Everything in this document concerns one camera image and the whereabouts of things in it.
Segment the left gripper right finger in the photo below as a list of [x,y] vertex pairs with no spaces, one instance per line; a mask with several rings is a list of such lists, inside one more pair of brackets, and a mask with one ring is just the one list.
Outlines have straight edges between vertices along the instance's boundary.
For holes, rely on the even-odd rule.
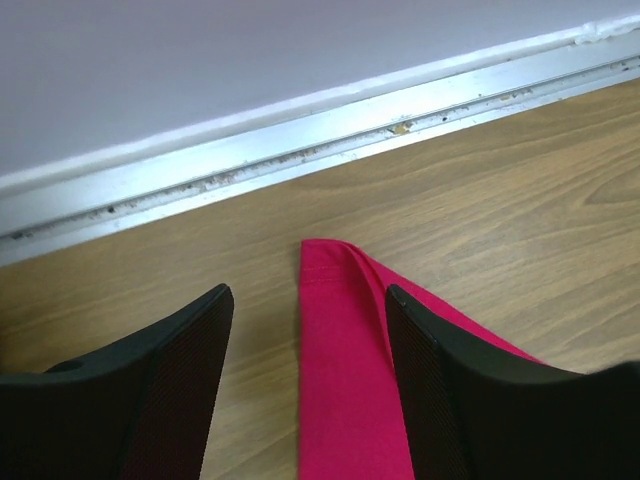
[[635,479],[639,365],[588,374],[494,346],[398,286],[395,377],[419,479]]

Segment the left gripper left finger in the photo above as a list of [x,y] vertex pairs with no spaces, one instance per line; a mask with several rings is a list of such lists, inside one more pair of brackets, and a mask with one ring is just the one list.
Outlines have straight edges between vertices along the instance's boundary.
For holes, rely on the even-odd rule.
[[221,284],[100,349],[2,375],[2,478],[199,478],[233,311]]

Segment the pink t shirt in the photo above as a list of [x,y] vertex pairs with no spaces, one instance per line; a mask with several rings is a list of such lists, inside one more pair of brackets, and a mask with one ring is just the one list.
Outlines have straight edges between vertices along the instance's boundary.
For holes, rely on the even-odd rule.
[[302,241],[302,479],[414,476],[387,335],[385,292],[392,284],[454,325],[525,354],[358,247],[333,239]]

